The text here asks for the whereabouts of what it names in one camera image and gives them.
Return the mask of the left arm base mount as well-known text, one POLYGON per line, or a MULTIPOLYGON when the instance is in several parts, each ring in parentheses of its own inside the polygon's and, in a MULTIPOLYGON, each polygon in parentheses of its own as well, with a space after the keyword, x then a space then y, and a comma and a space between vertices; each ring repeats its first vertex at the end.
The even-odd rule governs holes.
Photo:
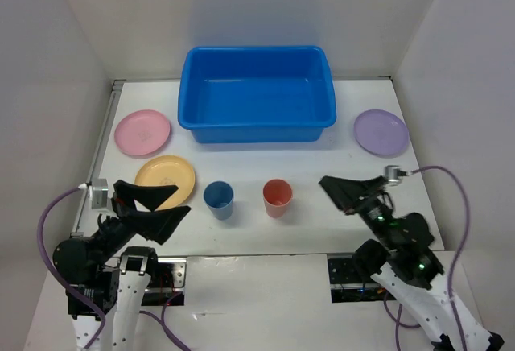
POLYGON ((186 258, 163 257, 146 287, 143 307, 183 306, 186 286, 186 258))

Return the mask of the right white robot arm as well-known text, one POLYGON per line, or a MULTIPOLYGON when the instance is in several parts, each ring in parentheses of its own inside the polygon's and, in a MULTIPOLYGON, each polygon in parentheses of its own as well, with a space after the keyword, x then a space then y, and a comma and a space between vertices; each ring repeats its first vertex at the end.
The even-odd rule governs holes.
POLYGON ((484 328, 450 286, 449 272, 431 250, 434 236, 424 216, 395 216, 388 183, 384 176, 349 180, 326 175, 319 181, 341 212, 359 216, 374 235, 354 252, 354 275, 384 287, 435 350, 501 349, 502 337, 484 328))

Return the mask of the pink plastic plate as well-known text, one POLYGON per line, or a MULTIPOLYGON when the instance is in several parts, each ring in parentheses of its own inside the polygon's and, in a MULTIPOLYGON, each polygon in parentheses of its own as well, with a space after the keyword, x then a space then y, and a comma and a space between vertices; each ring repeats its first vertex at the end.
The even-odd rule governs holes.
POLYGON ((171 124, 159 111, 143 109, 125 116, 116 126, 114 142, 130 156, 150 155, 169 139, 171 124))

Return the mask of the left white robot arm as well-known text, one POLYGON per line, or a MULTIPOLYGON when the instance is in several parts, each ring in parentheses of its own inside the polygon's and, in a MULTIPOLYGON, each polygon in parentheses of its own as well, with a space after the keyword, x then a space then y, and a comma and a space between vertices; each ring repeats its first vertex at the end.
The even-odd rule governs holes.
POLYGON ((68 314, 79 350, 131 350, 143 296, 159 280, 155 248, 129 246, 140 236, 165 243, 190 207, 161 209, 178 186, 138 186, 118 180, 91 180, 79 187, 99 212, 97 231, 70 237, 52 254, 52 264, 66 289, 68 314))

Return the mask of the yellow plastic plate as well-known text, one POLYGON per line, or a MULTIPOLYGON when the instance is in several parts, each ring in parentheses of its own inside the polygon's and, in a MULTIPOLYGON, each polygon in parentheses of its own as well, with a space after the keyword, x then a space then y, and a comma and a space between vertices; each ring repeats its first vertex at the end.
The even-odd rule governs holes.
POLYGON ((134 183, 138 186, 177 186, 178 190, 158 207, 158 210, 171 209, 184 204, 193 193, 196 174, 186 159, 177 155, 162 155, 145 163, 135 176, 134 183))

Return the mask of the purple plastic plate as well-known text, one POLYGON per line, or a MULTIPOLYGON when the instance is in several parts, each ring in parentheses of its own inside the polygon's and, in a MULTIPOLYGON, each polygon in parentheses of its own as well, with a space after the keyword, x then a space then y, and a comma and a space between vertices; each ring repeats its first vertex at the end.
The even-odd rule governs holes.
POLYGON ((402 154, 410 135, 403 120, 383 109, 368 109, 353 123, 356 142, 368 153, 390 157, 402 154))

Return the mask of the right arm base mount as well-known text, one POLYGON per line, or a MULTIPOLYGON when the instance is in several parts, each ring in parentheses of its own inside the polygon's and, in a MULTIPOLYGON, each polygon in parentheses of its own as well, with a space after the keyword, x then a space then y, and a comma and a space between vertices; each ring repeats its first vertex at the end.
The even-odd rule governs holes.
POLYGON ((328 255, 327 265, 333 304, 384 299, 385 289, 371 279, 364 281, 350 254, 328 255))

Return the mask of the red plastic cup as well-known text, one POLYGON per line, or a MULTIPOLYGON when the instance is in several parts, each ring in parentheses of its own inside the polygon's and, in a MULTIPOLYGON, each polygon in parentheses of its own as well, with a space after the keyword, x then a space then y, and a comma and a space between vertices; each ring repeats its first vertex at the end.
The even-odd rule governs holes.
POLYGON ((265 183, 262 195, 266 213, 273 218, 280 218, 285 214, 288 204, 293 198, 291 186, 281 179, 272 179, 265 183))

